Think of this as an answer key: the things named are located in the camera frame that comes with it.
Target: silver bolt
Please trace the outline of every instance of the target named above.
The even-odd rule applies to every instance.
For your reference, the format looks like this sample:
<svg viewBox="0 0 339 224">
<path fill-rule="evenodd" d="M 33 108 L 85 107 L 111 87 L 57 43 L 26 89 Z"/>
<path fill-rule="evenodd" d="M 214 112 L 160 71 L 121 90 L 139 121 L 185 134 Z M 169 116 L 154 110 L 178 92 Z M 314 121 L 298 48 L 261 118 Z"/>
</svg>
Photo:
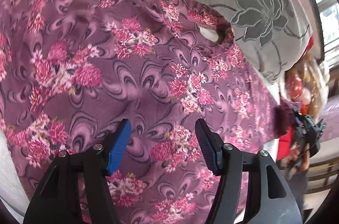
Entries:
<svg viewBox="0 0 339 224">
<path fill-rule="evenodd" d="M 229 143 L 224 144 L 224 149 L 231 151 L 233 149 L 233 146 Z"/>
<path fill-rule="evenodd" d="M 96 151 L 99 151 L 99 150 L 101 150 L 102 148 L 103 148 L 103 145 L 102 145 L 102 144 L 95 144 L 95 145 L 93 146 L 93 149 L 96 150 Z"/>
<path fill-rule="evenodd" d="M 268 156 L 268 152 L 265 151 L 264 149 L 262 149 L 262 150 L 260 151 L 260 155 L 261 155 L 261 156 L 264 156 L 264 157 L 267 157 L 267 156 Z"/>
<path fill-rule="evenodd" d="M 59 153 L 58 153 L 58 156 L 59 157 L 65 157 L 67 155 L 67 151 L 60 151 Z"/>
</svg>

